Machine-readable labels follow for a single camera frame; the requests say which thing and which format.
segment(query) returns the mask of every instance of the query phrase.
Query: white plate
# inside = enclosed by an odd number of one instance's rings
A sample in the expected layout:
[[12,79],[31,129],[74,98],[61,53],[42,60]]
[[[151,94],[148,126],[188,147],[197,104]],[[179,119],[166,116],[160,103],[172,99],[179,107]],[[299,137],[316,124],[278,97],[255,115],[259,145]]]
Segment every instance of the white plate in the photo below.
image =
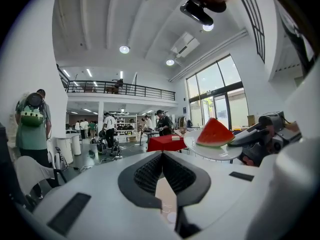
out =
[[241,155],[242,147],[229,147],[228,145],[205,147],[196,144],[201,132],[201,130],[194,130],[187,132],[184,136],[184,144],[194,153],[205,158],[220,161],[232,160]]

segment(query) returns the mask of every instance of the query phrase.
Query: black shirt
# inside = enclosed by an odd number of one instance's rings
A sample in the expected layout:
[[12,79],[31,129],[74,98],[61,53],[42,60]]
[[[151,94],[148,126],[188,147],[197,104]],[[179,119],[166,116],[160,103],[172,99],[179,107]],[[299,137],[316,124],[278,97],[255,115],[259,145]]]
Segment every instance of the black shirt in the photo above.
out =
[[161,119],[159,119],[157,123],[157,127],[165,127],[168,126],[169,128],[164,129],[160,132],[160,135],[170,135],[171,134],[171,121],[168,116],[164,116]]

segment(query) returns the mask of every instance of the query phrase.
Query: railing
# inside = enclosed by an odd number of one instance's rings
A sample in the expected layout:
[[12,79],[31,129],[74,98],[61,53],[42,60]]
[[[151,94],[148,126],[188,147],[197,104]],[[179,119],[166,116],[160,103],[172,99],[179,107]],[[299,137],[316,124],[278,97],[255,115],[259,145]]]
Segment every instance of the railing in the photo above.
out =
[[253,29],[256,53],[260,55],[263,63],[265,63],[265,32],[262,23],[259,7],[256,0],[241,0],[246,13],[249,16]]
[[174,101],[176,94],[174,91],[170,90],[109,81],[68,81],[65,90],[67,93],[118,94],[156,98],[169,101]]

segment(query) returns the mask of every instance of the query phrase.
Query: watermelon slice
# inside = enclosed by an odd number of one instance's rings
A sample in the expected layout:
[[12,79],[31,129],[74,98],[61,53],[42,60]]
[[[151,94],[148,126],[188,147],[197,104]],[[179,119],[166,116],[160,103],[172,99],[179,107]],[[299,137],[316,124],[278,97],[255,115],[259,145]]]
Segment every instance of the watermelon slice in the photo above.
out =
[[196,143],[206,147],[221,147],[231,142],[235,136],[222,123],[210,118],[200,133]]

